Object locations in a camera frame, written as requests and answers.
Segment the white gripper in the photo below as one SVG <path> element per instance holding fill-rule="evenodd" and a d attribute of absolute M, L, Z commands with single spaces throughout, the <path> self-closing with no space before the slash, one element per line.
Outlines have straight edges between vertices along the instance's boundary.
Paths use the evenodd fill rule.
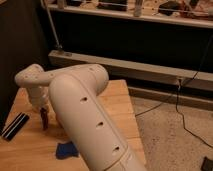
<path fill-rule="evenodd" d="M 36 112 L 39 112 L 41 109 L 49 110 L 48 92 L 44 87 L 30 88 L 29 101 Z"/>

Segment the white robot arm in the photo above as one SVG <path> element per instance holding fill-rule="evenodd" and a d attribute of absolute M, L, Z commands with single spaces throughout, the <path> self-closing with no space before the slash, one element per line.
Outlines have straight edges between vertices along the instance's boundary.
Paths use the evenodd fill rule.
<path fill-rule="evenodd" d="M 90 171 L 147 171 L 97 99 L 108 81 L 99 64 L 51 71 L 32 64 L 15 75 L 33 106 L 51 104 Z"/>

